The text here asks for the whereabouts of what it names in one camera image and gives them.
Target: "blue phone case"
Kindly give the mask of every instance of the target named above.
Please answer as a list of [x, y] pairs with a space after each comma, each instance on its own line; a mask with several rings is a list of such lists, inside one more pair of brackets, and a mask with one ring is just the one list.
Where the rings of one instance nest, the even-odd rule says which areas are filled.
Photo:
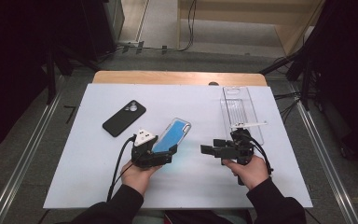
[[179, 145], [191, 128], [191, 124], [182, 119], [174, 119], [154, 145], [153, 152], [168, 151], [170, 147]]

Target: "smartphone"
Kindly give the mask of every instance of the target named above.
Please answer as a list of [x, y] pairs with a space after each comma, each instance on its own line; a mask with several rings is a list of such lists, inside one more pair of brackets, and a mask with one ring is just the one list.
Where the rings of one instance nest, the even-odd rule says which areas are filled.
[[145, 112], [146, 108], [143, 105], [135, 100], [131, 100], [108, 119], [103, 124], [103, 128], [112, 134], [112, 136], [117, 137]]
[[190, 131], [191, 124], [185, 120], [175, 118], [153, 146], [153, 152], [169, 151], [170, 147], [178, 145]]

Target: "transparent acrylic container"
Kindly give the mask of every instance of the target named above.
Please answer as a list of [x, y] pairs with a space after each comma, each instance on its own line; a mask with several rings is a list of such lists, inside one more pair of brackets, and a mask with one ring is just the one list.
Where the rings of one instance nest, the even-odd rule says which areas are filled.
[[[220, 105], [223, 112], [227, 140], [232, 140], [230, 133], [237, 129], [233, 126], [260, 122], [257, 119], [254, 104], [246, 87], [224, 87]], [[251, 136], [260, 145], [264, 144], [259, 126], [247, 127], [246, 129], [249, 130]]]

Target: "metal frame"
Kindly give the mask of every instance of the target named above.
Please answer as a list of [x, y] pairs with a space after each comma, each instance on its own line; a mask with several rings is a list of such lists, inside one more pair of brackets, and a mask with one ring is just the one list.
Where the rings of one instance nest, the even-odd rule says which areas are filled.
[[7, 181], [4, 190], [0, 196], [0, 223], [3, 223], [4, 218], [7, 214], [8, 209], [11, 206], [11, 203], [16, 196], [17, 191], [21, 186], [21, 182], [25, 177], [25, 174], [28, 170], [29, 165], [34, 157], [34, 154], [37, 151], [39, 143], [45, 133], [46, 128], [51, 120], [52, 115], [57, 107], [58, 102], [61, 99], [62, 90], [65, 87], [68, 77], [60, 76], [58, 83], [58, 92], [53, 98], [51, 104], [47, 105], [40, 120], [38, 121], [34, 132], [24, 149], [19, 162], [17, 163], [16, 168], [13, 171], [10, 179]]
[[[289, 83], [292, 92], [299, 91], [293, 82]], [[319, 157], [319, 161], [321, 162], [324, 173], [326, 174], [327, 180], [330, 183], [330, 187], [336, 196], [336, 200], [339, 208], [341, 209], [342, 215], [344, 216], [347, 223], [358, 223], [358, 216], [352, 205], [351, 198], [348, 195], [344, 185], [342, 184], [337, 170], [332, 163], [330, 156], [328, 155], [328, 152], [324, 146], [324, 142], [319, 135], [310, 112], [306, 110], [300, 101], [297, 103], [297, 108], [310, 135], [310, 140], [315, 147], [316, 154]]]

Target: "white table surface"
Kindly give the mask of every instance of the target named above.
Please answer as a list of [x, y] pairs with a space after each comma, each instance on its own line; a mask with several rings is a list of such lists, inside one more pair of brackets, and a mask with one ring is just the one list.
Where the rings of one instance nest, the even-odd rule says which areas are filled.
[[[263, 148], [274, 172], [272, 179], [284, 196], [312, 207], [304, 179], [269, 87], [248, 87], [260, 126]], [[52, 180], [44, 208], [85, 208], [106, 200], [124, 142], [140, 128], [160, 135], [173, 118], [192, 128], [173, 156], [151, 178], [144, 209], [217, 209], [253, 207], [248, 189], [220, 164], [200, 153], [200, 145], [225, 139], [220, 99], [222, 87], [184, 85], [89, 84]], [[146, 112], [118, 137], [102, 124], [130, 100]], [[120, 167], [131, 159], [131, 144]], [[117, 182], [114, 192], [121, 182]]]

